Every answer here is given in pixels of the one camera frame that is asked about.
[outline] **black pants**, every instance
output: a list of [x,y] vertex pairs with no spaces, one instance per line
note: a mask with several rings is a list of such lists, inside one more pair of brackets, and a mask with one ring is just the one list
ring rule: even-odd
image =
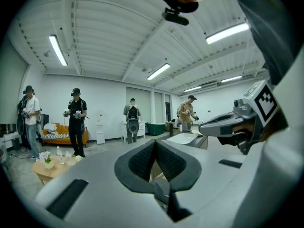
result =
[[75,122],[70,122],[68,126],[68,132],[70,134],[70,140],[75,151],[75,155],[84,155],[84,146],[82,144],[82,132],[81,132],[81,125],[80,120]]

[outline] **fluorescent light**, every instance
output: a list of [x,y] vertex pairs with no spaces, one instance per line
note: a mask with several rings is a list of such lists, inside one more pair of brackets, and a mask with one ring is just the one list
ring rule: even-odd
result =
[[224,79],[224,80],[221,81],[221,83],[228,82],[228,81],[231,81],[231,80],[235,80],[235,79],[238,79],[238,78],[241,78],[241,77],[242,77],[242,75],[241,75],[241,76],[234,77],[234,78]]
[[192,91],[192,90],[196,90],[196,89],[200,89],[201,86],[198,86],[198,87],[195,87],[195,88],[192,88],[192,89],[186,89],[184,92],[188,92],[188,91]]
[[58,40],[57,40],[57,36],[51,35],[48,38],[51,41],[54,51],[56,52],[56,55],[59,58],[59,61],[61,62],[61,64],[63,66],[67,66],[67,61],[65,60],[65,57],[62,54],[61,48],[60,48]]
[[160,69],[158,69],[156,72],[154,72],[152,75],[150,75],[149,77],[147,77],[147,79],[148,80],[154,79],[158,74],[161,74],[163,71],[165,71],[169,67],[170,67],[170,64],[166,63]]
[[226,28],[226,29],[224,29],[224,30],[222,30],[218,33],[215,33],[212,36],[207,37],[206,41],[210,45],[213,42],[216,42],[216,41],[218,41],[220,39],[223,39],[227,36],[234,35],[236,33],[239,33],[241,31],[244,31],[244,30],[247,30],[247,29],[249,29],[249,25],[246,24],[246,23],[241,23],[241,24],[238,24],[238,25],[234,25],[234,26]]

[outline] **white t-shirt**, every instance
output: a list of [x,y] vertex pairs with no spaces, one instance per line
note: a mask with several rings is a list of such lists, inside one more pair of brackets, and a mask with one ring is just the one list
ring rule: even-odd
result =
[[[39,100],[33,96],[33,98],[27,100],[27,106],[25,107],[30,113],[40,111]],[[37,116],[31,116],[30,118],[25,119],[25,124],[34,125],[37,123]]]

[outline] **orange sofa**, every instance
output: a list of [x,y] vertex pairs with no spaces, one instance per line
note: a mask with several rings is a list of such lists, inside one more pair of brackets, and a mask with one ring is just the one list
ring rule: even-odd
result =
[[[60,125],[58,123],[54,123],[57,126],[57,132],[59,134],[67,134],[68,133],[68,126],[63,126]],[[48,131],[46,129],[42,130],[43,135],[48,134]],[[47,140],[43,140],[44,143],[53,143],[53,144],[68,144],[71,145],[71,141],[70,138],[61,138],[61,139],[47,139]],[[89,142],[89,131],[86,129],[85,133],[82,135],[82,144],[86,145],[86,143]]]

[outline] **plastic bottle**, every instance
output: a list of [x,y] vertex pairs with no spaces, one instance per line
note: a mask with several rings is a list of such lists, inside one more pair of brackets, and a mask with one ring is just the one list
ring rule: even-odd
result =
[[62,159],[62,152],[61,152],[59,146],[57,146],[57,156],[58,156],[58,159],[59,159],[59,163],[63,165],[64,161]]

